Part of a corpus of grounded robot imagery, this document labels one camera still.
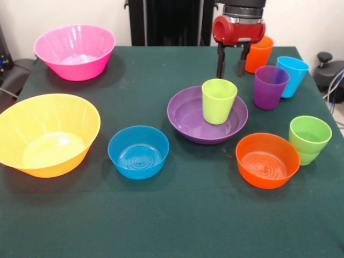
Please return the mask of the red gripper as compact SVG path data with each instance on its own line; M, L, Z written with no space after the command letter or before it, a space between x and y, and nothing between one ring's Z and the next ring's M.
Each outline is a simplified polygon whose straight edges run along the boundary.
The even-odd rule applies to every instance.
M243 77L247 56L250 52L250 44L256 44L261 41L265 31L266 24L263 19L235 18L225 15L218 16L212 25L214 40L219 43L217 47L218 63L216 77L224 77L226 46L239 44L242 44L243 50L238 61L236 75Z

